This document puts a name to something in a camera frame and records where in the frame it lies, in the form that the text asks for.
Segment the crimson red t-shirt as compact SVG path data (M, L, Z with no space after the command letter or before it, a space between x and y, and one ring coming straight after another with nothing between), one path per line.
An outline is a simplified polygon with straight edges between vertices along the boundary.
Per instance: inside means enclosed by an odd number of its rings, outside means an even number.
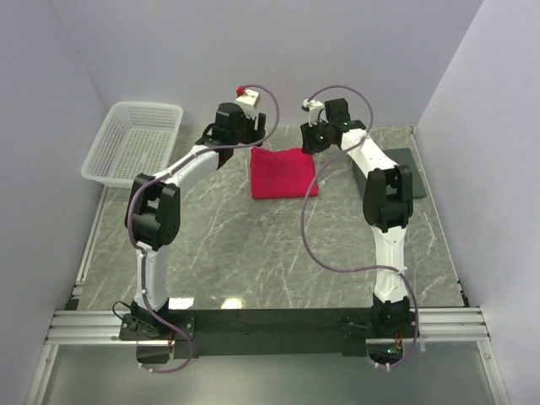
M255 200L304 197L315 178L313 158L301 148L271 151L253 148L250 157L251 197Z

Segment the white perforated plastic basket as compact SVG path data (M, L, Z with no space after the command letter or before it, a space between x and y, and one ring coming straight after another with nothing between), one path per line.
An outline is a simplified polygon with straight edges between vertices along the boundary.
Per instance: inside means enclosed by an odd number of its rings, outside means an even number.
M103 186L129 189L134 178L168 166L183 109L142 101L115 103L81 167L81 176Z

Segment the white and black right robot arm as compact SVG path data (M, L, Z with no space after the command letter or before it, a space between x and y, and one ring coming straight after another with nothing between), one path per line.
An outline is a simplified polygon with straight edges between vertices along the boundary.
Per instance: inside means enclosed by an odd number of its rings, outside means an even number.
M413 214L412 172L383 152L361 121L351 118L344 98L306 99L302 109L308 122L300 126L301 151L313 155L336 145L364 176L362 209L374 236L377 271L370 326L377 335L388 337L412 319L402 278L404 241Z

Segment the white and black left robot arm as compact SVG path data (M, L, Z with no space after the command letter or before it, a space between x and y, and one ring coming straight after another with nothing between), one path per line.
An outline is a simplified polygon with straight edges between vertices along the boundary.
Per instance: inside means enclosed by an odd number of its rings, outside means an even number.
M131 316L146 337L157 339L174 328L168 319L168 246L181 227L181 199L201 180L221 168L235 149L260 146L266 135L266 115L257 101L241 96L221 103L214 121L190 151L154 175L137 175L125 224L136 250L138 286Z

